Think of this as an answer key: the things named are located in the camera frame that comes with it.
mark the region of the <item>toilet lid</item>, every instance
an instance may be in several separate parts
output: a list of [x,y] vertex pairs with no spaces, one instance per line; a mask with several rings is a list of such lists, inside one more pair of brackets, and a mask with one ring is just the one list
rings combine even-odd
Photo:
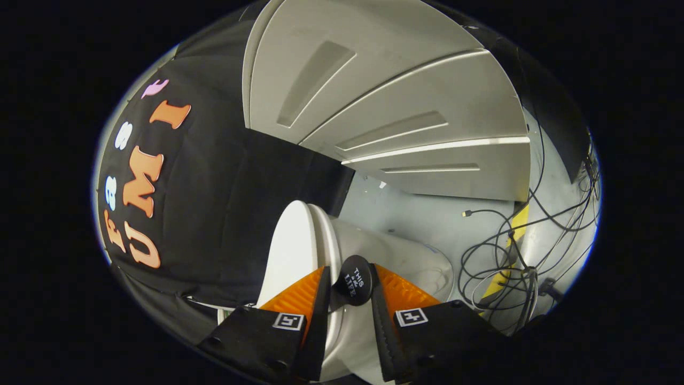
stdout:
[[[341,265],[337,237],[326,212],[316,205],[294,201],[285,208],[276,224],[256,307],[260,308],[321,266],[330,266],[333,284]],[[326,356],[337,342],[343,315],[343,308],[339,308],[328,317]]]
[[294,201],[280,215],[271,239],[256,307],[318,269],[316,235],[306,203]]

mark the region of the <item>letter m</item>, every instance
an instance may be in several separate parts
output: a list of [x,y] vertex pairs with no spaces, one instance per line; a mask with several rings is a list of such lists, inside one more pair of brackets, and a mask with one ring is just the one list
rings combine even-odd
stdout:
[[152,182],[159,179],[159,172],[161,171],[161,164],[164,161],[164,155],[159,154],[152,156],[140,151],[140,147],[135,146],[131,153],[129,166],[135,179],[124,185],[123,202],[127,206],[133,204],[135,207],[145,212],[148,218],[152,218],[155,202],[152,197],[143,198],[142,195],[149,195],[155,191]]

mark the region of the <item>white toilet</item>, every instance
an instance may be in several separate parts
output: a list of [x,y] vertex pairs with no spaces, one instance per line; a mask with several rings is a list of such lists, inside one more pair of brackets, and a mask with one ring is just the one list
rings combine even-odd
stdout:
[[[328,216],[302,201],[283,211],[271,241],[259,308],[321,266],[337,281],[342,262],[358,254],[401,275],[439,301],[453,286],[451,263],[439,251],[418,242],[371,232]],[[384,384],[373,327],[371,302],[344,305],[328,317],[328,335],[320,381],[355,373],[371,384]]]

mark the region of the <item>orange letter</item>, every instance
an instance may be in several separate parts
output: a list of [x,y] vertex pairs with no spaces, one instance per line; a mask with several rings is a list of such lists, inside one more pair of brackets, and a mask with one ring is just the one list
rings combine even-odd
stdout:
[[109,236],[109,240],[121,247],[121,251],[124,253],[126,252],[126,248],[124,247],[124,240],[121,238],[121,233],[116,229],[116,226],[114,225],[114,221],[109,219],[109,211],[105,210],[105,226],[107,226],[107,235]]
[[147,238],[147,235],[134,230],[126,221],[124,221],[124,231],[126,232],[126,236],[129,240],[132,238],[139,240],[140,242],[144,243],[145,246],[147,246],[147,249],[150,251],[149,254],[145,254],[136,249],[133,246],[133,243],[131,243],[131,254],[133,254],[133,259],[136,262],[142,262],[151,268],[158,269],[159,265],[161,264],[161,261],[159,260],[159,252],[150,238]]
[[185,117],[190,113],[190,104],[185,107],[168,105],[168,100],[162,101],[157,109],[150,116],[150,123],[153,121],[163,121],[171,124],[171,128],[176,129],[181,126]]
[[135,146],[129,160],[129,166],[133,171],[133,175],[135,175],[135,179],[124,185],[123,201],[126,206],[132,203],[135,207],[145,211],[145,215],[148,218],[152,218],[155,202],[151,197],[143,199],[142,195],[152,194],[155,191],[155,187],[147,180],[145,175],[148,175],[152,182],[156,182],[159,178],[163,161],[164,155],[148,155],[140,151],[139,146]]

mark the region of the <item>black round tag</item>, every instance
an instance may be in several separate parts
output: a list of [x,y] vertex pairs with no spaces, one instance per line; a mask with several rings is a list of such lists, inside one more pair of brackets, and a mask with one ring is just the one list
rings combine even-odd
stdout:
[[332,287],[343,303],[361,306],[368,302],[373,292],[370,263],[362,256],[350,256],[342,264],[340,276]]

